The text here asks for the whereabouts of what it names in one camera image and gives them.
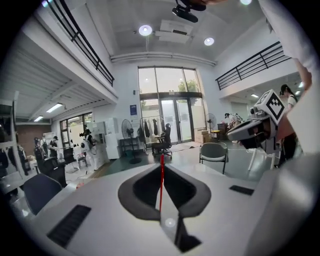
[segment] black office chair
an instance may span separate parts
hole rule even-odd
[[[169,156],[172,159],[172,151],[169,150],[172,146],[170,133],[171,133],[171,125],[170,123],[167,123],[165,125],[165,132],[160,137],[155,137],[157,140],[159,140],[159,142],[153,143],[151,145],[152,155],[154,157],[157,155],[164,154]]]
[[[61,185],[54,179],[39,173],[23,185],[26,202],[34,215],[61,191]]]
[[[59,182],[63,188],[67,186],[65,164],[59,163],[56,157],[44,160],[43,167],[40,172]]]

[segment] black hair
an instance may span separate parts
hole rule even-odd
[[[285,91],[287,91],[289,94],[291,94],[291,95],[294,97],[295,101],[298,102],[298,98],[297,98],[296,95],[292,92],[292,90],[290,89],[290,87],[289,87],[288,85],[283,84],[283,85],[281,86],[281,91],[282,91],[282,93],[284,93]]]

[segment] gray chair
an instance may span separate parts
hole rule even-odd
[[[228,148],[218,143],[204,143],[200,149],[199,163],[223,162],[222,174],[225,174],[226,162],[228,162]]]
[[[42,173],[28,179],[23,185],[26,202],[34,215],[37,215],[61,189],[59,182]]]

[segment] red line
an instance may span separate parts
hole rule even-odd
[[[164,177],[165,177],[165,155],[162,154],[160,158],[161,163],[161,185],[160,185],[160,212],[161,212],[161,205],[162,205],[162,189],[163,189],[163,183],[164,183]]]

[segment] brick wall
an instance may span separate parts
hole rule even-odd
[[[27,156],[34,155],[34,138],[42,138],[44,133],[51,132],[51,125],[17,125],[19,144],[24,148]]]

